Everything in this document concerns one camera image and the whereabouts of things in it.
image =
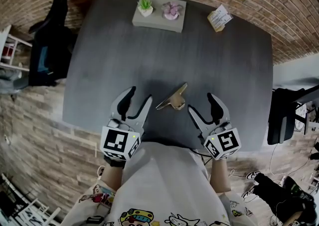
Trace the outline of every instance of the wooden floor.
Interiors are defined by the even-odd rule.
[[[96,170],[104,164],[96,146],[100,133],[89,133],[62,122],[62,106],[65,81],[56,87],[29,87],[20,92],[15,101],[10,96],[0,96],[0,170],[30,199],[38,197],[52,210],[62,208],[62,219],[77,197],[95,180]],[[4,134],[11,145],[7,145]],[[304,190],[308,189],[317,162],[307,162],[319,133],[303,136],[295,133],[292,140],[278,145],[272,160],[272,172],[292,172],[292,176]],[[238,153],[229,159],[229,170],[245,176],[252,170],[261,170],[273,180],[270,159],[275,146],[264,145],[259,153]],[[232,187],[242,194],[252,182],[232,177]],[[268,226],[271,211],[259,198],[248,207],[257,215],[261,226]]]

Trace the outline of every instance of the office chair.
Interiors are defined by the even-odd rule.
[[[318,98],[319,85],[307,90],[293,91],[278,88],[273,91],[268,119],[268,144],[282,144],[285,140],[291,139],[296,119],[305,124],[305,134],[308,127],[319,127],[318,123],[309,121],[308,113],[305,118],[296,114],[296,110],[300,106]]]
[[[64,26],[67,12],[67,0],[53,0],[45,20],[30,27],[29,33],[35,32],[28,76],[30,86],[55,86],[57,79],[66,78],[72,55],[69,48],[76,40]]]

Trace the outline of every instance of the gold object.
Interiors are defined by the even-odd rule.
[[[156,107],[156,110],[161,110],[168,105],[171,105],[175,110],[181,110],[185,106],[185,99],[181,96],[181,94],[186,88],[187,82],[184,83],[184,85],[180,87],[172,96],[160,103]]]

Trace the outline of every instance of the table top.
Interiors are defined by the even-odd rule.
[[[212,7],[187,1],[182,33],[132,25],[138,0],[94,0],[73,51],[63,120],[101,132],[112,101],[136,86],[127,115],[135,115],[149,94],[153,104],[144,125],[148,137],[163,137],[202,149],[187,113],[194,106],[208,120],[207,92],[219,97],[238,129],[241,151],[259,150],[272,95],[271,36],[234,17],[215,33],[207,20]],[[185,82],[186,106],[156,110]]]

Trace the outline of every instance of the white t-shirt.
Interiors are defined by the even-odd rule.
[[[83,225],[256,226],[257,220],[238,195],[216,194],[199,155],[150,142],[127,161],[116,193],[98,180],[62,222]]]

